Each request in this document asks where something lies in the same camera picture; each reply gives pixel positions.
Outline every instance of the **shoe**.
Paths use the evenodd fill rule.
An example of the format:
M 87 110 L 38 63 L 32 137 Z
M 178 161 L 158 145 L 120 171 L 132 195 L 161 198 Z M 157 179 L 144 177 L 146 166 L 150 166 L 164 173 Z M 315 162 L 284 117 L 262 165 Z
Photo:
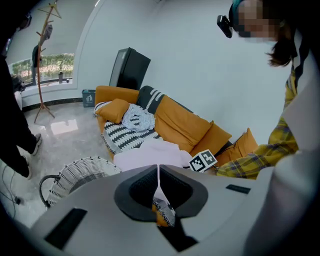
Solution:
M 36 138 L 36 145 L 35 145 L 35 148 L 34 148 L 33 153 L 31 154 L 31 155 L 33 155 L 33 156 L 35 156 L 35 155 L 37 154 L 38 149 L 39 149 L 39 146 L 40 146 L 40 144 L 41 144 L 41 142 L 42 142 L 42 137 L 41 137 L 41 134 L 40 134 L 40 133 L 37 133 L 37 134 L 35 135 L 35 138 Z
M 28 158 L 27 158 L 25 155 L 23 155 L 23 158 L 25 159 L 26 164 L 28 165 L 28 170 L 29 170 L 29 175 L 28 175 L 28 177 L 26 177 L 26 179 L 27 179 L 27 180 L 30 180 L 31 177 L 32 177 L 32 171 L 31 171 L 31 168 L 30 168 L 30 166 L 29 166 L 29 160 L 28 160 Z

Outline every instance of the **black basket handle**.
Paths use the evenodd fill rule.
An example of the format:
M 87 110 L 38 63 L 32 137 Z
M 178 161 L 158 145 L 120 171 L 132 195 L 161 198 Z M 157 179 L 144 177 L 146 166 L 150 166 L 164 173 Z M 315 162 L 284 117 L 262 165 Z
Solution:
M 40 183 L 39 183 L 39 195 L 41 198 L 42 203 L 47 207 L 50 208 L 50 204 L 48 203 L 48 201 L 45 200 L 44 195 L 42 194 L 42 183 L 44 183 L 44 181 L 46 181 L 47 179 L 55 179 L 57 182 L 60 180 L 60 176 L 59 175 L 47 175 L 44 176 Z

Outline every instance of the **yellow plaid shirt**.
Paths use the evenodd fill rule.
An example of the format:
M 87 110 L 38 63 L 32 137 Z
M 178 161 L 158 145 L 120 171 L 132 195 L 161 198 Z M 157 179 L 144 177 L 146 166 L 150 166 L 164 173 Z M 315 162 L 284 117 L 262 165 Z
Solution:
M 295 80 L 295 69 L 292 66 L 290 77 L 285 84 L 284 109 L 297 95 Z M 292 132 L 284 118 L 280 117 L 269 137 L 268 144 L 260 145 L 253 153 L 222 165 L 217 170 L 217 175 L 256 179 L 260 170 L 274 166 L 281 158 L 294 154 L 297 150 L 298 145 Z

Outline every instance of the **black refrigerator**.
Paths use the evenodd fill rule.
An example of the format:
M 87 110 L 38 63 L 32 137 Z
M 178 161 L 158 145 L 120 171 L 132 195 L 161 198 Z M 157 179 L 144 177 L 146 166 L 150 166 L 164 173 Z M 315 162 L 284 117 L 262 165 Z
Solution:
M 119 50 L 109 86 L 140 90 L 150 61 L 149 58 L 130 47 Z

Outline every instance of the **woven basket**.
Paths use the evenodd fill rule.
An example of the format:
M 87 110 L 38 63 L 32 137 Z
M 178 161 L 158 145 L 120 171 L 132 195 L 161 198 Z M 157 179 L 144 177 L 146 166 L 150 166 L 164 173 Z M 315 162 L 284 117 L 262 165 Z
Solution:
M 99 156 L 81 158 L 66 165 L 59 172 L 59 175 L 43 177 L 39 184 L 40 198 L 44 205 L 49 208 L 82 185 L 119 173 L 121 173 L 121 170 L 118 167 Z M 54 182 L 49 190 L 47 200 L 45 200 L 42 194 L 42 184 L 47 179 L 54 179 Z

